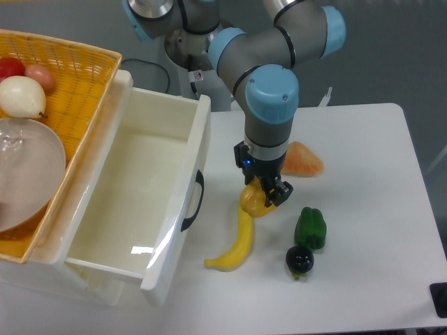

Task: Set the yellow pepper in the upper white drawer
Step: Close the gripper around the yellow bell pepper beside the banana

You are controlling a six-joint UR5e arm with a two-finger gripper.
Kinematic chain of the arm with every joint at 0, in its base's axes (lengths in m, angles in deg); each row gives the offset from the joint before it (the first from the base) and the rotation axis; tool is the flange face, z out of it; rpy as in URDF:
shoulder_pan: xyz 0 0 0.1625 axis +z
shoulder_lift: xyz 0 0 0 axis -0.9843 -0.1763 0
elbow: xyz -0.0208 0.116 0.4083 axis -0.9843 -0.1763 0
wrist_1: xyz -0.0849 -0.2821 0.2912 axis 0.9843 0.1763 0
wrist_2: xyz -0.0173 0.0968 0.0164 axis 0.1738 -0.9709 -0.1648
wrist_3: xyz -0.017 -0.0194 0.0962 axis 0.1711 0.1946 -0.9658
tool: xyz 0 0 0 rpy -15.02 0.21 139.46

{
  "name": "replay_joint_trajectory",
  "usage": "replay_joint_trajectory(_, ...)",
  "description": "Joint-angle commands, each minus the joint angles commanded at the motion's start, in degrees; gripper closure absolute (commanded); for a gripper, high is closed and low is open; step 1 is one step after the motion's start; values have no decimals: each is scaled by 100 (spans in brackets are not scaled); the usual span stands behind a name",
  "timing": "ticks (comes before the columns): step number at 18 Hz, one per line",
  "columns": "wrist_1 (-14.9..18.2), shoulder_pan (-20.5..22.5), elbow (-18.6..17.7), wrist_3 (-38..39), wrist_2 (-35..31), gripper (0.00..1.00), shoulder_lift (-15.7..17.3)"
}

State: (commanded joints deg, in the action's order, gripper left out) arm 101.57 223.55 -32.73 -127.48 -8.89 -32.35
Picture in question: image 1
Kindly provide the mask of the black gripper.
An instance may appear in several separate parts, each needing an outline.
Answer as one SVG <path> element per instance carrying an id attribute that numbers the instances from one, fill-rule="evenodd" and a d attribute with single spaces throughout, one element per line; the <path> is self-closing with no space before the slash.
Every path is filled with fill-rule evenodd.
<path id="1" fill-rule="evenodd" d="M 244 184 L 248 185 L 255 177 L 261 183 L 265 193 L 265 206 L 278 207 L 287 201 L 293 192 L 293 186 L 281 180 L 286 154 L 274 160 L 262 160 L 249 153 L 249 146 L 243 142 L 233 147 L 235 164 L 242 170 Z"/>

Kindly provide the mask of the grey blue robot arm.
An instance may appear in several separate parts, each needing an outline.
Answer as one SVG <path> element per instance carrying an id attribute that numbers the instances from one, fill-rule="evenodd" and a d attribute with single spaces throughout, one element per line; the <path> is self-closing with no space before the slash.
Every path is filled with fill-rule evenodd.
<path id="1" fill-rule="evenodd" d="M 339 50 L 342 14 L 314 1 L 265 1 L 272 26 L 256 35 L 222 19 L 218 1 L 124 1 L 141 40 L 164 39 L 185 96 L 234 98 L 244 111 L 244 139 L 234 148 L 246 182 L 259 180 L 266 206 L 292 193 L 281 178 L 299 103 L 293 69 Z"/>

